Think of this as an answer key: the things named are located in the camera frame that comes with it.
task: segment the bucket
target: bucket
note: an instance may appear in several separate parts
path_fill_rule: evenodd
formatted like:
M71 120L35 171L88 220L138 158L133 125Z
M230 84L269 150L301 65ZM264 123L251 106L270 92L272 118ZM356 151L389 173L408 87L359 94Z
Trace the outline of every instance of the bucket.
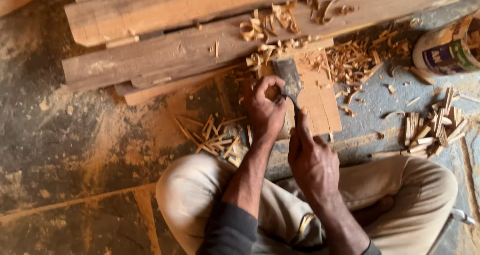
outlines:
M429 76L480 71L480 11L427 32L413 49L413 62Z

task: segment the dark sleeve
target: dark sleeve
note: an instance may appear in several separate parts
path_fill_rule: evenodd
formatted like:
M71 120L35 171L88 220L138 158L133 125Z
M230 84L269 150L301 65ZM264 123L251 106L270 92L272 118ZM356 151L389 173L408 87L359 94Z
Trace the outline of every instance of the dark sleeve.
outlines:
M370 245L362 255L382 255L382 252L375 246L374 242L370 239Z
M230 203L215 204L197 255L247 255L257 240L258 221L247 211Z

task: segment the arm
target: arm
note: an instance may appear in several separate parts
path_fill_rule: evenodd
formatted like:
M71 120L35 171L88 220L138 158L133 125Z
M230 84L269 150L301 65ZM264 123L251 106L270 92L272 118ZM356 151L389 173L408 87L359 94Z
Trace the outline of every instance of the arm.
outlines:
M298 120L288 154L293 176L325 228L331 254L363 254L371 243L340 195L339 157L320 136L312 137L307 110Z
M222 202L236 205L255 218L258 218L260 192L270 153L287 113L284 98L279 96L271 101L265 97L267 88L274 85L284 86L285 82L273 75L262 78L253 89L251 81L244 83L244 102L255 141L222 197Z
M215 204L197 254L238 254L252 251L256 241L260 193L275 139L283 128L285 99L265 97L269 86L283 86L276 76L262 78L253 88L244 83L244 104L249 111L255 141L228 184L221 202Z

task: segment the man's left hand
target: man's left hand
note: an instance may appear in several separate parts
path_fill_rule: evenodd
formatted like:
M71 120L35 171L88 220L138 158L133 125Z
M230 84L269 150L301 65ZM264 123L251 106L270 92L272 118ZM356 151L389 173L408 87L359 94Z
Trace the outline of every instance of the man's left hand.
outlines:
M269 86L285 86L285 81L276 75L262 77L254 86L251 79L243 83L244 104L249 112L256 140L265 139L274 142L285 123L287 106L285 97L278 95L274 101L265 96Z

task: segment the beige pants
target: beige pants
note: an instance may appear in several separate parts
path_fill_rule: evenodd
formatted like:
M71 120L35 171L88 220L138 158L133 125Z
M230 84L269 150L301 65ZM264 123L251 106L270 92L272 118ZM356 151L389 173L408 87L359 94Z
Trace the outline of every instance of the beige pants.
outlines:
M196 154L176 160L162 174L156 189L158 205L187 254L195 254L201 245L212 207L235 170L231 164ZM453 173L437 163L398 156L341 168L339 190L351 211L393 195L393 209L365 231L384 255L418 255L426 254L438 236L455 203L458 185ZM302 197L293 178L278 185L264 181L258 240L252 253L303 254L291 247L322 244L317 219L299 235L303 217L313 212Z

